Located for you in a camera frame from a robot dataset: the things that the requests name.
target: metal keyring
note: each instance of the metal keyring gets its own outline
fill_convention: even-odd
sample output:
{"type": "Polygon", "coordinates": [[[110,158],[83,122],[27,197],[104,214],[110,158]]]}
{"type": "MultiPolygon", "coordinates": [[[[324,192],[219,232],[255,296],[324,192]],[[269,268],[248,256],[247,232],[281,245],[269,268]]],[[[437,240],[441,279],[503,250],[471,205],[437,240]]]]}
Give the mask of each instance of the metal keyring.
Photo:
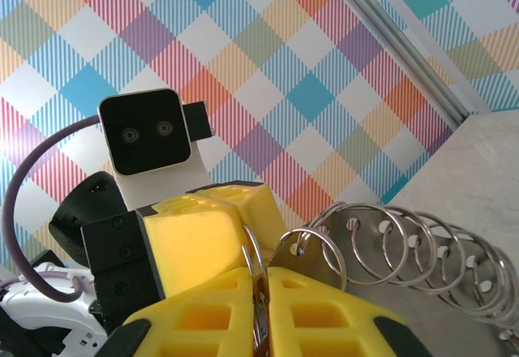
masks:
{"type": "Polygon", "coordinates": [[[249,268],[249,272],[251,273],[252,293],[254,294],[256,301],[259,302],[259,301],[261,301],[260,287],[258,286],[258,278],[256,277],[254,265],[252,264],[251,254],[249,253],[249,249],[247,248],[247,245],[242,245],[242,253],[243,253],[243,256],[245,257],[245,262],[247,264],[247,267],[249,268]]]}
{"type": "Polygon", "coordinates": [[[261,271],[261,278],[263,279],[264,289],[268,291],[267,267],[265,266],[263,256],[261,256],[260,243],[258,242],[258,239],[255,237],[254,233],[252,232],[249,226],[243,225],[243,229],[245,230],[245,232],[249,236],[249,239],[251,240],[252,247],[254,248],[254,252],[256,254],[256,258],[258,259],[259,270],[261,271]]]}
{"type": "MultiPolygon", "coordinates": [[[[505,283],[504,283],[505,275],[504,275],[504,271],[499,266],[499,260],[498,260],[497,253],[491,248],[490,244],[485,239],[480,237],[479,235],[477,235],[475,233],[471,233],[470,231],[463,230],[457,226],[451,225],[451,227],[456,232],[462,231],[463,234],[472,238],[474,240],[474,243],[479,245],[482,248],[482,250],[487,254],[488,260],[491,262],[492,267],[494,268],[496,276],[497,276],[497,287],[496,287],[497,291],[494,294],[494,297],[491,299],[490,302],[485,303],[478,308],[466,308],[464,306],[461,306],[459,303],[453,302],[451,299],[447,299],[443,296],[440,296],[440,298],[444,298],[444,299],[448,300],[445,303],[463,311],[467,315],[470,315],[470,316],[490,315],[493,312],[495,312],[495,309],[497,307],[500,307],[504,303],[506,303],[506,300],[508,299],[506,291],[503,290],[503,287],[505,286],[505,283]]],[[[495,324],[495,323],[497,323],[497,321],[499,321],[499,318],[498,317],[488,318],[488,319],[481,318],[481,321],[485,321],[486,323],[495,324]]]]}
{"type": "MultiPolygon", "coordinates": [[[[385,282],[391,280],[396,275],[398,275],[399,272],[402,271],[402,269],[405,266],[405,262],[407,261],[407,256],[409,255],[409,247],[407,245],[407,240],[408,240],[407,233],[405,232],[405,229],[401,225],[401,223],[389,211],[386,211],[384,208],[376,206],[376,205],[364,204],[364,203],[347,204],[347,203],[341,202],[341,203],[332,204],[330,207],[324,209],[312,222],[310,222],[309,227],[315,228],[316,226],[320,226],[326,219],[328,219],[334,213],[344,211],[347,209],[371,209],[371,210],[376,210],[376,211],[385,213],[389,217],[389,219],[391,219],[392,222],[394,222],[394,224],[397,226],[398,230],[400,231],[400,233],[402,235],[402,242],[404,243],[404,250],[402,253],[400,263],[398,264],[397,268],[394,269],[388,276],[381,277],[378,273],[376,273],[373,269],[371,269],[366,264],[364,259],[360,256],[360,253],[359,253],[359,250],[357,247],[356,238],[355,238],[358,227],[355,226],[352,231],[351,244],[352,244],[352,247],[354,250],[355,257],[357,258],[357,261],[364,268],[364,270],[366,270],[372,277],[378,278],[378,280],[375,282],[360,282],[360,281],[354,280],[349,277],[348,281],[351,282],[352,284],[355,284],[358,286],[377,286],[379,284],[384,284],[385,282]]],[[[328,266],[334,272],[337,272],[337,269],[333,266],[332,262],[329,260],[328,253],[326,252],[326,250],[323,250],[323,254],[324,254],[324,258],[326,259],[326,261],[328,263],[328,266]]]]}
{"type": "MultiPolygon", "coordinates": [[[[427,238],[427,243],[429,244],[429,262],[428,262],[427,271],[423,271],[421,268],[418,268],[418,270],[420,272],[420,276],[418,276],[412,280],[404,280],[403,277],[397,276],[399,281],[397,281],[397,282],[390,281],[389,283],[396,284],[399,286],[412,286],[414,284],[418,284],[420,282],[425,281],[429,276],[432,275],[432,273],[435,270],[436,263],[438,262],[438,256],[436,255],[436,253],[438,251],[438,244],[434,238],[434,235],[432,234],[431,229],[423,222],[422,219],[420,219],[418,217],[418,215],[410,212],[407,209],[403,209],[402,207],[397,207],[396,205],[387,205],[384,208],[389,211],[396,211],[396,212],[400,213],[401,214],[401,215],[399,215],[400,217],[408,217],[410,219],[410,221],[414,222],[419,227],[419,229],[425,234],[425,236],[427,238]]],[[[387,255],[387,250],[385,249],[384,241],[382,242],[382,244],[383,244],[382,248],[383,248],[384,259],[386,261],[386,264],[388,265],[388,267],[391,270],[394,270],[391,260],[389,259],[388,255],[387,255]]],[[[419,262],[417,253],[418,252],[415,250],[415,252],[414,252],[415,261],[419,262]]]]}
{"type": "Polygon", "coordinates": [[[460,252],[460,274],[448,285],[440,287],[440,288],[426,288],[421,286],[411,286],[411,288],[415,290],[420,290],[421,292],[424,292],[429,295],[439,295],[443,294],[445,292],[449,292],[453,288],[456,288],[460,282],[463,280],[463,277],[465,276],[465,270],[466,270],[466,261],[467,256],[465,253],[465,248],[461,244],[461,240],[457,236],[454,229],[452,229],[447,223],[439,219],[438,217],[435,217],[434,215],[430,215],[429,213],[422,213],[422,212],[416,212],[416,214],[419,217],[425,217],[426,219],[429,219],[430,221],[433,221],[436,223],[438,227],[442,227],[445,231],[448,232],[449,235],[454,239],[454,243],[457,246],[458,251],[460,252]]]}
{"type": "Polygon", "coordinates": [[[516,329],[519,327],[519,297],[517,296],[519,293],[519,278],[517,277],[517,274],[513,272],[514,267],[508,256],[499,248],[496,248],[495,252],[500,258],[500,265],[505,269],[505,272],[508,275],[508,280],[510,281],[511,286],[509,295],[512,297],[512,303],[508,310],[508,315],[498,324],[498,326],[504,329],[516,329]]]}
{"type": "Polygon", "coordinates": [[[320,238],[324,243],[326,243],[326,245],[330,248],[333,255],[337,259],[339,269],[336,273],[338,274],[338,276],[340,278],[340,284],[339,284],[340,289],[344,290],[346,288],[346,281],[348,280],[348,276],[346,274],[346,263],[344,261],[344,257],[342,256],[341,251],[339,250],[339,247],[337,247],[337,245],[325,233],[323,233],[321,231],[311,229],[310,227],[298,227],[298,228],[292,229],[290,231],[287,231],[286,233],[284,233],[281,236],[281,238],[277,244],[276,250],[274,250],[274,253],[271,256],[271,259],[276,255],[276,253],[279,250],[279,248],[281,247],[281,245],[283,243],[285,243],[288,238],[290,238],[292,235],[294,235],[296,233],[314,235],[314,236],[320,238]]]}

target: colorful plaid background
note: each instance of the colorful plaid background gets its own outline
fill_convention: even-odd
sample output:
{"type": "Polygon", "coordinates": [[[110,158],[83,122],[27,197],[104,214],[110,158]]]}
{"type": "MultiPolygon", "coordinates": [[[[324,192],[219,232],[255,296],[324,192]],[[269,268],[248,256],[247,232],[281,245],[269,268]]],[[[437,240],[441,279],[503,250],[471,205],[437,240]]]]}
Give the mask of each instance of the colorful plaid background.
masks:
{"type": "Polygon", "coordinates": [[[469,112],[519,108],[519,0],[379,1],[469,112]]]}
{"type": "MultiPolygon", "coordinates": [[[[212,178],[270,184],[289,226],[335,199],[388,202],[452,134],[343,0],[0,1],[0,196],[45,137],[149,88],[208,101],[212,178]]],[[[92,127],[34,168],[16,209],[29,257],[65,257],[46,224],[107,161],[92,127]]],[[[15,270],[2,245],[0,262],[15,270]]]]}

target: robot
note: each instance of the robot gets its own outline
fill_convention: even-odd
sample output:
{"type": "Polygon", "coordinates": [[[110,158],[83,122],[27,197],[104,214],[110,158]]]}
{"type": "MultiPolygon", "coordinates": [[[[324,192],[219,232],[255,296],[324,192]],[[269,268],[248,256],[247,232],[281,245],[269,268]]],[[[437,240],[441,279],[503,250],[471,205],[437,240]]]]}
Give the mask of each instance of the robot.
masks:
{"type": "Polygon", "coordinates": [[[2,349],[20,357],[431,356],[397,315],[344,292],[337,245],[305,226],[287,231],[267,185],[211,183],[196,142],[213,135],[203,102],[183,105],[158,89],[104,99],[99,115],[28,156],[2,211],[22,273],[0,285],[2,349]],[[28,261],[13,218],[24,176],[53,144],[97,123],[115,175],[85,179],[49,224],[78,267],[51,251],[28,261]],[[300,243],[334,271],[308,273],[300,243]]]}

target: metal ring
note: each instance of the metal ring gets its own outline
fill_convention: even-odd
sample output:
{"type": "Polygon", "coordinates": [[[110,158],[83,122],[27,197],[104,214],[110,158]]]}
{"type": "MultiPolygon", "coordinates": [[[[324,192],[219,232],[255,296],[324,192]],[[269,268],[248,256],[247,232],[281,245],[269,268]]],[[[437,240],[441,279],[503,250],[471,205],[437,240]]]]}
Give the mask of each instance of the metal ring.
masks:
{"type": "Polygon", "coordinates": [[[508,300],[509,307],[498,326],[504,329],[516,329],[519,326],[519,297],[517,296],[519,294],[519,279],[508,256],[499,248],[495,249],[495,253],[500,258],[500,266],[508,275],[507,280],[510,287],[507,294],[510,298],[508,300]]]}
{"type": "Polygon", "coordinates": [[[454,243],[456,244],[458,251],[460,253],[461,266],[460,266],[460,274],[458,274],[458,276],[450,284],[448,284],[446,286],[442,286],[440,288],[425,288],[425,287],[421,287],[421,286],[413,286],[413,288],[415,290],[420,290],[421,292],[424,292],[429,295],[439,295],[439,294],[443,294],[445,292],[449,292],[453,288],[456,288],[460,284],[460,282],[463,280],[463,277],[465,276],[466,261],[467,261],[465,248],[461,244],[461,240],[457,236],[456,232],[454,232],[454,230],[451,228],[450,225],[448,225],[447,223],[445,223],[438,217],[435,217],[434,215],[430,215],[429,213],[416,212],[416,214],[419,217],[424,217],[426,219],[429,219],[430,221],[433,221],[434,223],[436,223],[436,225],[438,227],[442,227],[445,231],[448,232],[449,235],[451,235],[451,237],[453,237],[454,243]]]}
{"type": "MultiPolygon", "coordinates": [[[[384,208],[389,211],[396,211],[396,212],[400,213],[402,215],[402,217],[408,217],[411,222],[414,222],[418,226],[418,228],[421,231],[423,231],[423,233],[426,235],[427,242],[429,244],[429,262],[428,262],[428,266],[427,266],[427,271],[423,271],[420,266],[420,267],[418,267],[420,276],[414,278],[413,280],[404,280],[400,276],[397,276],[397,278],[400,278],[398,282],[390,281],[389,283],[397,284],[399,286],[412,286],[414,284],[418,284],[420,282],[425,281],[434,272],[436,263],[438,262],[438,256],[436,255],[436,253],[438,252],[438,245],[434,238],[434,235],[432,234],[431,229],[424,223],[424,221],[422,219],[420,219],[420,217],[418,215],[416,215],[413,212],[410,212],[407,209],[403,209],[402,207],[397,207],[396,205],[387,205],[387,206],[384,206],[384,208]]],[[[388,267],[391,270],[394,270],[394,266],[391,263],[389,256],[387,256],[387,249],[385,248],[384,241],[382,242],[382,244],[383,244],[382,249],[384,252],[384,259],[386,261],[386,264],[388,265],[388,267]]],[[[415,262],[418,263],[419,258],[418,258],[418,252],[416,251],[416,249],[414,251],[414,256],[415,256],[415,262]]]]}
{"type": "Polygon", "coordinates": [[[337,245],[325,233],[322,233],[321,231],[311,229],[310,227],[298,227],[298,228],[292,229],[290,231],[287,231],[286,233],[284,233],[281,236],[279,243],[277,244],[276,250],[272,254],[271,258],[273,258],[276,255],[276,252],[279,250],[280,246],[284,242],[286,242],[286,240],[288,238],[290,238],[293,234],[296,234],[296,233],[314,235],[314,236],[322,239],[324,241],[324,243],[326,243],[326,245],[328,245],[330,250],[333,252],[333,255],[337,259],[337,263],[339,265],[339,278],[340,278],[339,285],[340,285],[340,289],[344,290],[346,288],[346,281],[348,280],[348,277],[346,274],[346,263],[344,261],[344,257],[342,256],[341,251],[339,250],[337,245]]]}
{"type": "Polygon", "coordinates": [[[246,231],[247,235],[249,236],[249,239],[251,240],[252,247],[254,248],[254,252],[256,254],[256,258],[258,259],[259,270],[261,271],[261,277],[263,279],[264,289],[266,291],[268,291],[267,267],[265,266],[265,261],[263,259],[263,256],[261,256],[260,243],[258,242],[258,239],[255,237],[254,233],[252,232],[252,230],[249,226],[243,225],[243,229],[246,231]]]}
{"type": "Polygon", "coordinates": [[[464,308],[460,304],[452,302],[454,307],[461,309],[463,312],[467,313],[471,316],[485,316],[492,314],[495,311],[495,308],[501,306],[504,301],[508,299],[505,291],[503,291],[504,287],[506,286],[505,278],[506,275],[504,274],[504,270],[499,265],[499,257],[495,250],[492,248],[492,246],[487,242],[485,239],[480,237],[479,235],[472,233],[470,231],[464,230],[461,227],[451,225],[451,227],[458,232],[461,232],[462,234],[465,234],[472,238],[476,244],[478,244],[482,250],[487,254],[488,260],[491,262],[492,267],[495,270],[495,274],[497,277],[497,291],[494,294],[494,297],[491,299],[490,302],[483,304],[482,306],[478,308],[464,308]]]}
{"type": "MultiPolygon", "coordinates": [[[[317,230],[317,228],[320,226],[320,224],[322,222],[324,222],[326,219],[328,219],[331,215],[333,215],[334,213],[338,212],[338,211],[341,211],[342,209],[344,209],[344,207],[346,207],[348,204],[343,202],[343,201],[337,201],[336,203],[333,203],[331,205],[329,205],[328,207],[326,207],[325,209],[323,209],[320,213],[317,214],[316,217],[314,217],[314,219],[309,222],[307,224],[307,227],[309,229],[314,229],[314,230],[317,230]]],[[[298,252],[300,252],[301,250],[304,251],[304,247],[307,245],[307,241],[308,239],[310,238],[310,235],[309,234],[301,234],[298,236],[298,241],[297,241],[297,246],[296,246],[296,250],[298,252]]],[[[330,268],[332,268],[332,270],[335,272],[335,273],[339,273],[339,271],[335,268],[335,266],[329,261],[329,258],[328,258],[328,253],[325,254],[325,259],[326,261],[328,262],[328,265],[330,266],[330,268]]]]}
{"type": "Polygon", "coordinates": [[[260,288],[258,286],[258,278],[256,277],[254,265],[252,264],[251,255],[249,254],[249,249],[247,248],[247,245],[242,245],[242,252],[243,256],[245,257],[245,262],[247,263],[247,267],[249,268],[249,272],[251,273],[252,277],[252,292],[254,294],[254,297],[256,298],[256,301],[260,301],[260,288]]]}
{"type": "Polygon", "coordinates": [[[398,221],[398,219],[395,218],[395,216],[392,213],[390,213],[389,211],[386,211],[384,208],[379,207],[377,205],[357,203],[357,204],[352,204],[352,205],[348,206],[348,208],[349,207],[356,208],[356,209],[359,209],[359,208],[361,208],[361,209],[374,209],[376,211],[380,211],[382,213],[385,213],[388,216],[388,218],[390,219],[390,222],[392,223],[392,225],[396,226],[397,229],[400,231],[400,234],[402,236],[402,242],[403,242],[403,245],[404,245],[404,249],[402,251],[402,257],[401,257],[400,262],[397,265],[397,267],[390,274],[388,274],[385,277],[382,277],[377,272],[375,272],[373,269],[371,269],[366,264],[364,259],[361,257],[360,251],[358,250],[357,241],[356,241],[356,235],[357,235],[358,227],[355,226],[354,229],[352,230],[352,234],[351,234],[351,244],[352,244],[352,247],[353,247],[353,250],[354,250],[355,257],[357,258],[357,261],[359,262],[359,264],[372,277],[375,277],[378,280],[376,280],[374,282],[360,282],[360,281],[357,281],[357,280],[348,279],[348,281],[353,283],[353,284],[355,284],[355,285],[358,285],[358,286],[378,286],[380,284],[384,284],[385,282],[389,282],[390,280],[395,278],[395,276],[398,275],[402,271],[402,269],[404,268],[405,263],[407,261],[407,256],[409,255],[409,246],[407,245],[408,236],[407,236],[407,232],[404,229],[404,226],[398,221]]]}

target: screw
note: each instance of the screw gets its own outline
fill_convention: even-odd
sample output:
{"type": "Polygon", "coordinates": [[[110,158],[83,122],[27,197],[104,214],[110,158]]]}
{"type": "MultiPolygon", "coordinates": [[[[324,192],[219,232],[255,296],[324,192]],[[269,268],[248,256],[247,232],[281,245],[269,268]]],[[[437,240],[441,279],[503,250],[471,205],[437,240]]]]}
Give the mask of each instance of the screw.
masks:
{"type": "Polygon", "coordinates": [[[128,293],[128,285],[125,282],[118,282],[114,288],[115,294],[122,296],[128,293]]]}
{"type": "Polygon", "coordinates": [[[126,225],[124,222],[124,217],[115,217],[112,219],[112,227],[114,229],[122,229],[126,225]]]}
{"type": "Polygon", "coordinates": [[[121,247],[121,250],[119,250],[119,255],[121,258],[130,258],[133,254],[133,249],[129,246],[123,246],[121,247]]]}

